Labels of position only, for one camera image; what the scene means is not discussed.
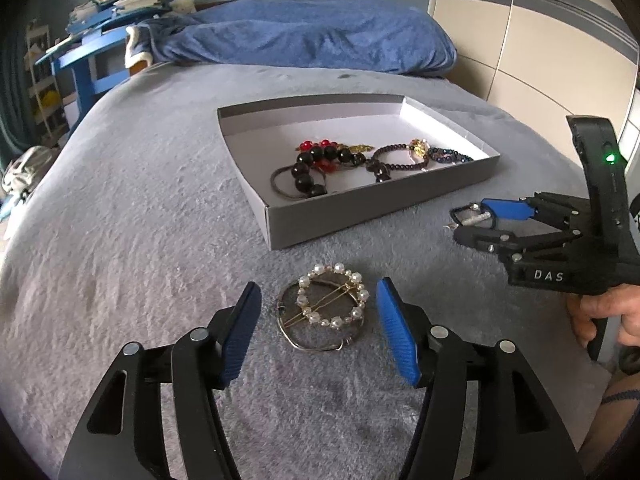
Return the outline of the person's right hand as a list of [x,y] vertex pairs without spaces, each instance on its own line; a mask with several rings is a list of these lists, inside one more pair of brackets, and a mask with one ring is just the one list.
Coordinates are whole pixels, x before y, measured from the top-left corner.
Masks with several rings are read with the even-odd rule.
[[586,348],[597,335],[594,320],[620,317],[617,341],[626,347],[640,344],[640,287],[621,284],[599,296],[566,296],[566,308],[579,344]]

